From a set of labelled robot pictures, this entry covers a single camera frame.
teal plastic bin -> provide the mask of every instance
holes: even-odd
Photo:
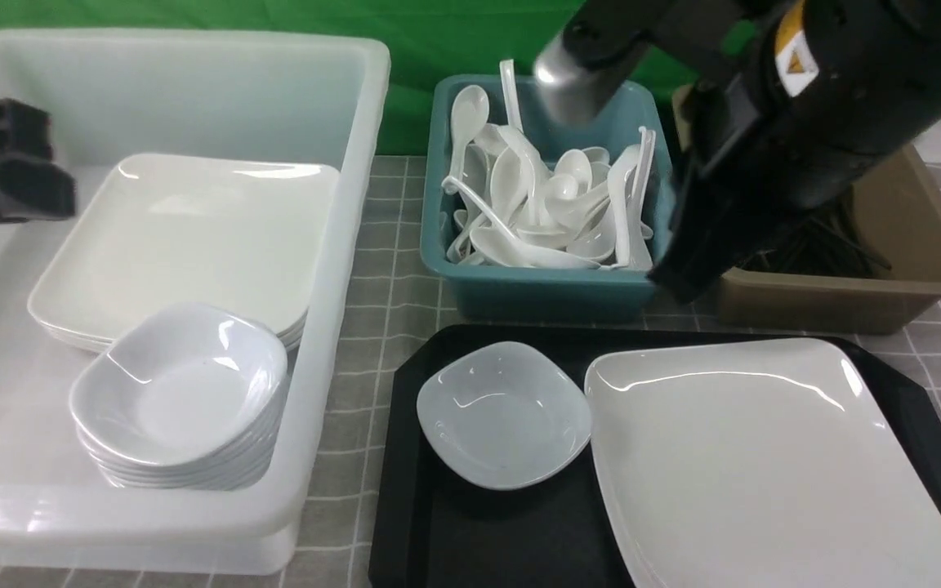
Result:
[[[549,321],[549,323],[626,323],[640,316],[642,306],[656,293],[656,284],[645,274],[631,271],[549,270],[503,268],[491,265],[456,265],[445,258],[445,250],[456,238],[453,212],[463,208],[459,194],[448,196],[441,180],[448,174],[452,138],[448,134],[449,111],[456,94],[477,83],[489,97],[489,121],[505,124],[503,91],[499,75],[455,75],[438,83],[430,116],[430,143],[423,190],[421,255],[423,264],[447,280],[464,316],[484,320]],[[657,131],[653,168],[662,185],[653,202],[646,200],[645,223],[656,237],[649,242],[653,259],[666,253],[670,242],[669,220],[675,209],[675,194],[669,178],[672,167],[656,100],[638,83],[625,82],[612,103],[589,127],[561,127],[544,112],[532,78],[518,78],[518,96],[525,134],[553,167],[567,149],[601,145],[613,160],[638,144],[638,127]]]

white square plate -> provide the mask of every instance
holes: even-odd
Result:
[[[127,158],[38,280],[29,312],[114,341],[197,301],[286,332],[309,304],[337,178],[328,165]]]
[[[941,587],[941,516],[834,345],[608,354],[586,397],[639,588]]]

white plastic bin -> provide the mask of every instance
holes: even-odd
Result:
[[[83,204],[134,153],[341,170],[274,458],[236,492],[119,490],[100,479],[66,402],[92,356],[49,339],[24,308],[70,223],[0,226],[0,564],[270,573],[290,559],[389,67],[384,45],[358,38],[0,31],[0,97],[50,113]]]

green backdrop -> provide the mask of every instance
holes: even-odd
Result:
[[[519,72],[575,12],[579,0],[0,0],[0,29],[172,27],[257,29],[378,38],[391,50],[391,88],[378,150],[422,154],[430,96],[441,78]],[[692,79],[654,51],[635,75],[658,97]]]

ceramic spoon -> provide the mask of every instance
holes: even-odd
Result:
[[[625,268],[631,263],[631,235],[627,226],[627,182],[637,167],[641,145],[631,145],[612,164],[609,171],[609,208],[616,217],[616,267]]]
[[[482,257],[496,265],[504,265],[507,268],[533,267],[525,257],[522,257],[518,247],[504,238],[501,230],[497,228],[475,228],[470,232],[470,242],[474,244],[474,249],[481,253]]]
[[[449,244],[448,249],[445,250],[445,258],[447,258],[449,263],[459,264],[462,260],[464,260],[464,258],[466,258],[466,247],[467,244],[471,242],[471,231],[473,231],[475,228],[484,226],[485,222],[487,221],[488,216],[478,215],[474,220],[471,220],[470,223],[467,223],[466,226],[463,227],[463,230],[460,231],[460,234],[456,235],[456,238],[453,239],[452,244]]]
[[[459,211],[454,211],[453,221],[456,223],[456,228],[458,228],[460,232],[463,232],[464,228],[467,227],[467,211],[463,211],[462,208],[459,209]]]
[[[466,162],[463,165],[463,181],[474,191],[477,191],[478,194],[481,194],[482,198],[485,198],[485,202],[490,202],[488,183],[491,171],[492,168],[488,165],[488,156],[485,149],[481,149],[478,145],[468,145]],[[463,205],[467,209],[466,219],[468,222],[481,215],[481,211],[474,205],[474,202],[468,202],[467,198],[463,199]]]
[[[478,205],[478,208],[481,208],[482,215],[488,217],[493,223],[493,228],[496,231],[485,231],[484,234],[478,230],[479,241],[482,238],[503,238],[507,241],[507,246],[513,248],[516,252],[520,254],[525,260],[535,268],[552,268],[552,269],[598,269],[601,267],[597,261],[583,260],[582,257],[572,256],[570,253],[565,253],[564,251],[557,251],[554,249],[546,249],[546,247],[537,247],[534,245],[529,245],[526,242],[520,241],[518,237],[511,231],[511,227],[508,227],[504,223],[501,223],[500,216],[497,216],[497,213],[482,200],[478,194],[475,194],[475,191],[467,186],[460,180],[452,176],[448,176],[442,181],[442,184],[448,184],[453,187],[453,189],[461,191],[464,193],[464,196],[471,198],[475,201],[475,204]]]
[[[612,156],[609,156],[609,150],[605,148],[586,148],[583,150],[583,153],[586,155],[586,159],[590,159],[591,163],[604,163],[608,165],[612,163]]]
[[[579,187],[575,178],[567,174],[555,174],[542,186],[542,197],[559,198],[564,201],[571,201],[576,198]],[[522,241],[538,245],[539,247],[549,247],[551,249],[561,249],[569,245],[572,239],[576,237],[575,232],[568,230],[557,223],[552,226],[520,226],[515,228],[515,233]]]
[[[568,246],[568,253],[573,256],[580,256],[585,260],[602,261],[608,260],[616,250],[616,216],[612,212],[611,206],[606,209],[601,222],[586,234],[580,235]]]
[[[515,77],[515,60],[500,62],[500,83],[503,86],[503,104],[507,107],[507,124],[518,129],[522,127],[522,109],[518,104],[518,78]]]
[[[493,165],[493,177],[489,182],[494,211],[504,223],[510,223],[515,211],[528,194],[530,179],[523,178],[522,161],[513,149],[504,149]]]
[[[593,182],[591,182],[591,188],[594,189],[599,185],[605,183],[609,179],[609,171],[612,170],[611,165],[607,163],[591,163],[591,177],[593,177]]]
[[[641,212],[645,202],[645,186],[649,183],[649,174],[653,168],[653,156],[656,153],[656,132],[640,127],[641,149],[637,171],[634,175],[634,187],[630,202],[627,204],[627,232],[631,241],[630,269],[646,272],[653,268],[653,256],[649,246],[645,245],[645,235],[641,231]]]
[[[572,231],[572,234],[579,234],[583,227],[590,223],[590,220],[600,211],[600,206],[604,206],[609,200],[608,183],[593,187],[586,194],[573,200],[561,200],[561,198],[547,198],[546,212],[554,221]]]
[[[500,157],[503,150],[507,149],[507,143],[503,141],[503,137],[500,137],[499,124],[491,122],[485,123],[485,127],[482,127],[481,133],[478,133],[478,136],[474,138],[474,142],[481,149],[485,149],[485,153],[493,159]]]
[[[576,183],[579,184],[580,194],[586,194],[586,191],[594,185],[591,160],[587,159],[586,153],[579,149],[569,149],[564,152],[554,165],[554,174],[568,174],[575,178]]]
[[[453,160],[448,165],[448,174],[463,177],[463,163],[467,146],[481,133],[488,123],[488,94],[481,86],[467,86],[456,94],[449,120],[449,131],[453,137]]]
[[[539,157],[538,150],[525,138],[525,135],[514,127],[500,127],[500,137],[503,137],[503,140],[509,145],[509,149],[518,155],[520,163],[522,163],[523,181],[526,178],[529,179],[528,201],[525,206],[527,216],[524,219],[530,226],[554,226],[554,221],[544,208],[545,199],[542,198],[542,191],[540,190],[542,182],[546,181],[548,171],[546,165],[542,162],[542,157]]]

